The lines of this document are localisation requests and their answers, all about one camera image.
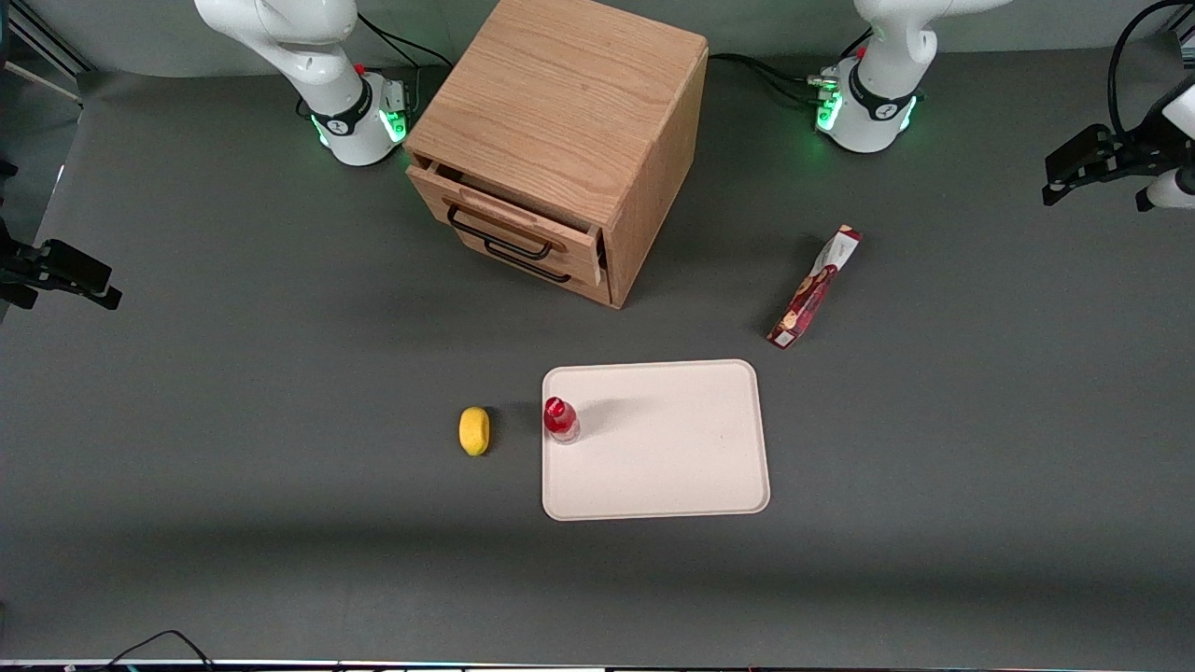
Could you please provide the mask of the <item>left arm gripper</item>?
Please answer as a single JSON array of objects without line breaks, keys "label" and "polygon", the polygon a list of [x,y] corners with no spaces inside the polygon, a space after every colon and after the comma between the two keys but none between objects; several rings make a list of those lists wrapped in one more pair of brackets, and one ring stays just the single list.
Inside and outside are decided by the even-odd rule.
[{"label": "left arm gripper", "polygon": [[1111,103],[1111,120],[1114,133],[1104,124],[1092,124],[1046,155],[1047,183],[1042,187],[1046,207],[1058,204],[1078,188],[1114,179],[1116,175],[1157,177],[1191,165],[1191,77],[1162,94],[1134,128],[1121,124],[1117,102]]}]

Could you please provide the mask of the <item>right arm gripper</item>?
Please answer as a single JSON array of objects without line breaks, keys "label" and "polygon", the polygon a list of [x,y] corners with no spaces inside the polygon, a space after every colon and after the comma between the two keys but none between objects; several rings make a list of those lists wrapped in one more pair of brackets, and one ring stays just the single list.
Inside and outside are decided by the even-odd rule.
[{"label": "right arm gripper", "polygon": [[110,267],[66,242],[49,239],[42,248],[17,242],[1,220],[1,299],[11,306],[33,308],[37,281],[38,289],[69,293],[114,311],[122,293],[108,285],[111,274]]}]

